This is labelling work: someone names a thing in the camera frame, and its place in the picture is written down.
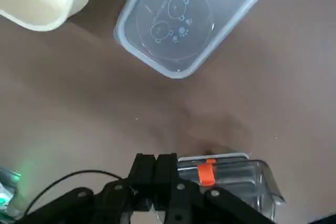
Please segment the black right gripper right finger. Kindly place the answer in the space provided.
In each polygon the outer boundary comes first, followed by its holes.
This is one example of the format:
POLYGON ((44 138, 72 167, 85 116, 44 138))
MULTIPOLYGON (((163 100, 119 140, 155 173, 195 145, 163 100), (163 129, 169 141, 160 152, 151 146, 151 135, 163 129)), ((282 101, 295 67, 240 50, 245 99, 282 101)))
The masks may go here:
POLYGON ((164 213, 162 223, 273 223, 223 188, 201 192, 197 183, 182 179, 175 153, 157 157, 154 209, 164 213))

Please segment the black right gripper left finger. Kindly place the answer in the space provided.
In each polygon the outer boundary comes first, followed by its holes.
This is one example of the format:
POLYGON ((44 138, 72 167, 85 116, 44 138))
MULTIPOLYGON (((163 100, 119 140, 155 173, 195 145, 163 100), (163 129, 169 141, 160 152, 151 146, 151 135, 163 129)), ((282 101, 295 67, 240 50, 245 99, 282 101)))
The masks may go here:
POLYGON ((127 178, 107 183, 95 194, 75 188, 32 213, 21 223, 130 223, 134 211, 149 211, 155 156, 137 154, 127 178))

